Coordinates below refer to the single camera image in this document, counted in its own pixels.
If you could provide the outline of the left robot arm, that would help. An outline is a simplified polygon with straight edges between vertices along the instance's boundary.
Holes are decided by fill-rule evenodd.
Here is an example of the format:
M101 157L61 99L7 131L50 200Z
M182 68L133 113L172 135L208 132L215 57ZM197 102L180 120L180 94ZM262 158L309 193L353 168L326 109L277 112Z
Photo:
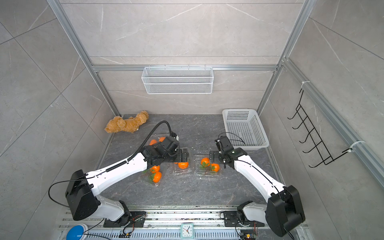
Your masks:
M88 173L83 170L74 172L65 192L73 220L98 217L111 222L126 222L131 216L126 204L104 198L101 193L131 175L162 163L185 163L189 156L188 149L181 149L177 138L165 137L161 142L141 147L137 153L114 165Z

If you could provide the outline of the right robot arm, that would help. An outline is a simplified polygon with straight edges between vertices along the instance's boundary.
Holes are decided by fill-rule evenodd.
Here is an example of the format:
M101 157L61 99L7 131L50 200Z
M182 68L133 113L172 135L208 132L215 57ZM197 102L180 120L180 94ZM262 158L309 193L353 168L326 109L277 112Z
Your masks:
M294 239L291 231L306 220L299 191L294 186L285 186L267 174L245 150L235 148L228 137L217 138L215 144L218 150L211 151L210 158L242 174L267 202L262 205L247 201L239 205L239 223L266 224L278 237L289 235Z

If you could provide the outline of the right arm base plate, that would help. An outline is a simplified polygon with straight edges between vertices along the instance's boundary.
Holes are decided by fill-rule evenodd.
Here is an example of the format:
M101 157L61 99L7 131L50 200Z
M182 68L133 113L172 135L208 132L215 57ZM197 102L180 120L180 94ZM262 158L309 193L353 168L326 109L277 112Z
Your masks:
M220 218L224 220L225 227L264 227L264 223L249 221L238 211L223 211Z

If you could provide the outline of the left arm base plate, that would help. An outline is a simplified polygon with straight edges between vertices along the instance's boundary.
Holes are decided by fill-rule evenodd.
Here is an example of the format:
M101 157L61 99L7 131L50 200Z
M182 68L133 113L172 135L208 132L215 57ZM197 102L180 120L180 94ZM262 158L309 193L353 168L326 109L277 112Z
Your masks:
M142 228L144 226L145 218L147 212L145 211L137 211L130 212L130 216L123 215L119 220L112 222L110 220L105 220L103 227L104 228L120 228L125 227L126 225L131 226L134 224L134 227Z

